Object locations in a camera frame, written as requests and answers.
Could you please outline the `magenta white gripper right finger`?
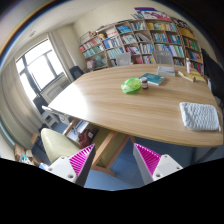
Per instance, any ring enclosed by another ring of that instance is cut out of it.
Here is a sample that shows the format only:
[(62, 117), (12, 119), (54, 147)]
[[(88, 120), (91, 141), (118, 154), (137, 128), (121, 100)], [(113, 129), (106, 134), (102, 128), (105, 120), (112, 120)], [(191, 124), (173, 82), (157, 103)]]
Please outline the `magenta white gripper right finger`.
[(133, 145), (133, 155), (145, 185), (182, 169), (182, 166), (168, 154), (159, 155), (137, 143)]

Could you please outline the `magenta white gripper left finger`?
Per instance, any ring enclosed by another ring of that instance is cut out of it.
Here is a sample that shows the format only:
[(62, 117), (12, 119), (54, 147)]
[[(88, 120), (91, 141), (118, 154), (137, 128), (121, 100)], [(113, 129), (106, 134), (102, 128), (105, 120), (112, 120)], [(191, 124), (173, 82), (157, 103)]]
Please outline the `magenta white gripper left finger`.
[(95, 145), (92, 144), (70, 157), (59, 157), (52, 165), (47, 168), (47, 171), (83, 187), (85, 185), (95, 154)]

